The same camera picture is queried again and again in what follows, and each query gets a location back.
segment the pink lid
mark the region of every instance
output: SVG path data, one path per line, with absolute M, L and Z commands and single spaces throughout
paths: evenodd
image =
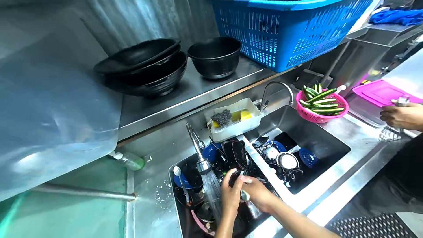
M 398 99 L 401 96 L 409 96 L 410 102 L 421 103 L 423 100 L 415 97 L 394 85 L 379 79 L 365 85 L 352 89 L 361 98 L 373 103 L 378 107 L 393 105 L 391 100 Z

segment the stacked black bowls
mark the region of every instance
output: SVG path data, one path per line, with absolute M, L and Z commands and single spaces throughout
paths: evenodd
M 187 68 L 181 41 L 154 39 L 126 48 L 95 65 L 108 88 L 123 94 L 157 97 L 178 85 Z

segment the blue cloth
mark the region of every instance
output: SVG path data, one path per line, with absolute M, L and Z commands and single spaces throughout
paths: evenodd
M 423 10 L 388 10 L 381 11 L 369 19 L 373 24 L 418 25 L 423 23 Z

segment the faucet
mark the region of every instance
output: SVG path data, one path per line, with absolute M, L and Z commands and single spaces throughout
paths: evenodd
M 269 100 L 266 100 L 266 97 L 267 97 L 267 87 L 269 85 L 271 85 L 271 84 L 274 84 L 274 83 L 278 83 L 280 85 L 285 86 L 288 89 L 288 91 L 289 91 L 289 105 L 292 106 L 292 104 L 294 103 L 294 95 L 292 94 L 291 88 L 288 85 L 286 85 L 285 83 L 282 83 L 282 82 L 279 82 L 279 81 L 272 81 L 272 82 L 269 82 L 266 85 L 266 87 L 264 88 L 263 98 L 261 99 L 261 103 L 260 103 L 260 105 L 258 107 L 260 109 L 260 112 L 263 112 L 264 109 L 269 104 Z
M 203 157 L 203 154 L 201 153 L 201 150 L 204 148 L 204 142 L 200 140 L 200 137 L 197 135 L 197 133 L 195 133 L 194 129 L 191 127 L 191 124 L 187 122 L 185 126 L 187 127 L 188 134 L 191 137 L 192 143 L 194 144 L 195 152 L 198 156 L 198 161 L 196 163 L 197 170 L 200 175 L 207 174 L 212 170 L 212 165 L 210 164 L 207 158 Z

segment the hand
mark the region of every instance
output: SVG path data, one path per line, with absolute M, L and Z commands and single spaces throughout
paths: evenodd
M 271 191 L 269 191 L 258 179 L 250 176 L 244 176 L 246 182 L 242 185 L 242 189 L 250 195 L 250 200 L 254 205 L 265 213 L 272 211 L 272 204 L 275 201 L 281 202 Z
M 223 178 L 221 191 L 222 191 L 222 216 L 229 216 L 235 219 L 238 214 L 239 200 L 241 198 L 242 178 L 239 176 L 233 187 L 229 187 L 229 179 L 236 169 L 229 170 L 225 178 Z
M 391 127 L 423 132 L 423 105 L 409 103 L 407 107 L 382 107 L 380 119 Z

